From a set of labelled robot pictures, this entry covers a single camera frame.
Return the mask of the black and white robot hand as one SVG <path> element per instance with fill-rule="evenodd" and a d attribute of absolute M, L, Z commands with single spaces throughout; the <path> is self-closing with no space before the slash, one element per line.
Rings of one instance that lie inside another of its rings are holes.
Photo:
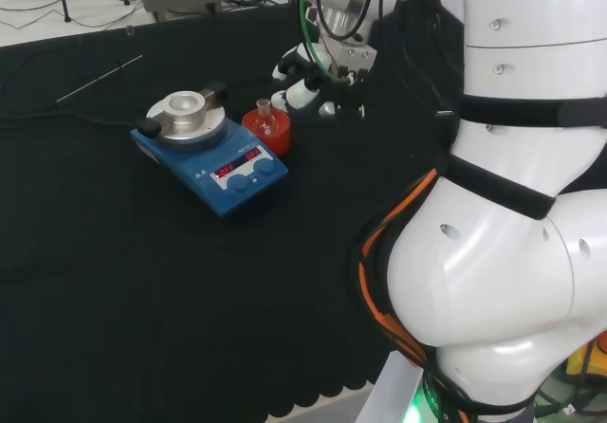
<path fill-rule="evenodd" d="M 368 46 L 300 43 L 272 70 L 275 82 L 287 84 L 271 96 L 272 105 L 285 112 L 316 105 L 323 118 L 362 120 L 364 85 L 376 56 Z"/>

